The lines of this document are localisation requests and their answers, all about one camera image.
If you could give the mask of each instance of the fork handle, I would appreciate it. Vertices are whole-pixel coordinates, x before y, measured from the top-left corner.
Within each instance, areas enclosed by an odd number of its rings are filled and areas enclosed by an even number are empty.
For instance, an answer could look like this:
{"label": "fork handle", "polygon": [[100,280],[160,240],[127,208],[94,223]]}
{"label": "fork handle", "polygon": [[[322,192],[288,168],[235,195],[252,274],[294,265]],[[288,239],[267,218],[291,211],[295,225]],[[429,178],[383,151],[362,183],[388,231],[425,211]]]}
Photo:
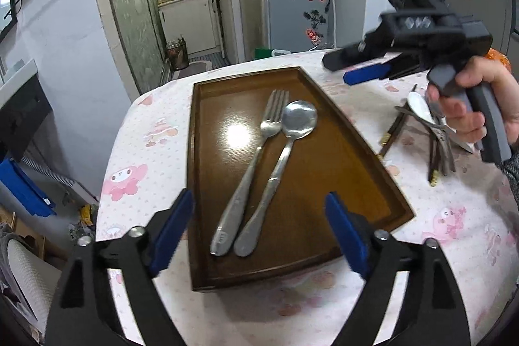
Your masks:
{"label": "fork handle", "polygon": [[248,165],[238,188],[236,188],[236,191],[234,191],[233,196],[227,203],[227,207],[225,207],[211,241],[212,255],[218,257],[225,255],[230,250],[238,234],[238,229],[243,219],[243,212],[247,204],[248,192],[251,188],[254,170],[261,157],[261,152],[263,152],[264,144],[265,140],[261,142],[260,146],[256,147],[256,152],[254,153],[251,163]]}
{"label": "fork handle", "polygon": [[279,156],[276,167],[274,167],[274,170],[272,171],[271,177],[267,181],[267,185],[263,191],[263,195],[261,196],[261,200],[259,201],[256,211],[247,222],[241,231],[240,236],[238,236],[238,239],[234,243],[234,252],[238,257],[247,257],[247,255],[250,255],[255,250],[256,245],[258,244],[258,238],[260,237],[261,227],[263,226],[263,220],[265,219],[267,207],[271,203],[272,198],[274,197],[274,194],[276,193],[276,190],[279,186],[281,175],[283,174],[293,145],[294,140],[289,138],[283,151],[281,152],[281,155]]}

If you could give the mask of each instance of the metal fork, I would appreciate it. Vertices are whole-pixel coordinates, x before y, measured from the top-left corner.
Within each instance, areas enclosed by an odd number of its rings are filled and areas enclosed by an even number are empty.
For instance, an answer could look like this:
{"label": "metal fork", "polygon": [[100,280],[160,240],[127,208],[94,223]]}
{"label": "metal fork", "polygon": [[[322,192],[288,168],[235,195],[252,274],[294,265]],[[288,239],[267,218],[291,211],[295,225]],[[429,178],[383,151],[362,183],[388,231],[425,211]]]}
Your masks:
{"label": "metal fork", "polygon": [[289,103],[289,92],[274,90],[271,93],[265,108],[263,120],[259,126],[261,132],[261,144],[256,147],[256,152],[251,163],[243,175],[240,185],[234,191],[233,196],[225,207],[218,227],[211,241],[211,254],[216,256],[225,255],[231,248],[238,229],[243,219],[243,213],[247,204],[248,192],[251,188],[254,170],[258,163],[265,141],[281,131],[281,115],[285,106]]}

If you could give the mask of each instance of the brown tray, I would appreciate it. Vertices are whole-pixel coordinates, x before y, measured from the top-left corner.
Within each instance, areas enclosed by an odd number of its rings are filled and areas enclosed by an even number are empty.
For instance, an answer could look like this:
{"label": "brown tray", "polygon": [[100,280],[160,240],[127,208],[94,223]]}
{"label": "brown tray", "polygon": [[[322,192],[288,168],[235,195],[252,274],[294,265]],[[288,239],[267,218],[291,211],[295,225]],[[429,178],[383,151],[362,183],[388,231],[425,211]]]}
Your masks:
{"label": "brown tray", "polygon": [[[289,90],[290,101],[312,102],[317,127],[295,141],[256,250],[246,258],[232,249],[214,257],[209,253],[212,236],[260,142],[261,118],[275,89]],[[285,140],[279,134],[265,144],[242,227],[260,201]],[[393,230],[414,216],[368,144],[300,68],[196,83],[187,172],[196,201],[188,232],[194,291],[281,276],[339,257],[323,210],[330,191],[337,191],[349,210],[364,214],[375,228]]]}

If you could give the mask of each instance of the tablecloth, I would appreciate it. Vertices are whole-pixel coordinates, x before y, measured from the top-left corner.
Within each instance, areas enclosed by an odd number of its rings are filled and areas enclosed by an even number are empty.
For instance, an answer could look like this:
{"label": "tablecloth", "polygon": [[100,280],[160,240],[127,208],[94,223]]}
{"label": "tablecloth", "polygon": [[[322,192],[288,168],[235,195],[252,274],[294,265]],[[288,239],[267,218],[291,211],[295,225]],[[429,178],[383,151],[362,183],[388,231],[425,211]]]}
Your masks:
{"label": "tablecloth", "polygon": [[[321,66],[322,52],[293,54],[212,70],[172,81],[139,97],[128,110],[106,169],[97,240],[145,226],[186,186],[187,137],[193,84],[280,67],[302,67],[337,103],[374,151],[415,83],[425,75],[348,87],[341,72]],[[434,188],[427,181],[429,138],[410,119],[384,163],[416,217],[393,234],[421,243],[436,237],[451,263],[476,343],[499,317],[519,274],[517,205],[505,176],[478,154],[454,150],[457,172]],[[143,343],[129,308],[123,277],[110,271],[126,336]],[[377,341],[387,339],[406,282],[399,274]],[[155,279],[173,322],[189,346],[329,346],[363,286],[343,259],[281,279],[217,292],[192,292],[187,240]]]}

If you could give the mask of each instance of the hand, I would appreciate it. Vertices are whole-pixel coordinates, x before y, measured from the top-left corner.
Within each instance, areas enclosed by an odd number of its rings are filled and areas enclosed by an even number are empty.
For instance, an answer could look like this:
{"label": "hand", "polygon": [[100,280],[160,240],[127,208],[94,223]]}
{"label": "hand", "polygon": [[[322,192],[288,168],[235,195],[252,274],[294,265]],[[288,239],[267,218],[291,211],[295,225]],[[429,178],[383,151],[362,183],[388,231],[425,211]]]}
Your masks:
{"label": "hand", "polygon": [[[474,87],[482,81],[492,86],[503,116],[508,143],[514,144],[519,137],[519,84],[502,63],[477,56],[471,58],[464,70],[456,75],[456,82],[464,88]],[[439,100],[447,125],[456,130],[462,141],[477,142],[486,135],[485,117],[481,112],[467,113],[464,102],[440,96],[433,84],[427,87],[427,96],[429,101]]]}

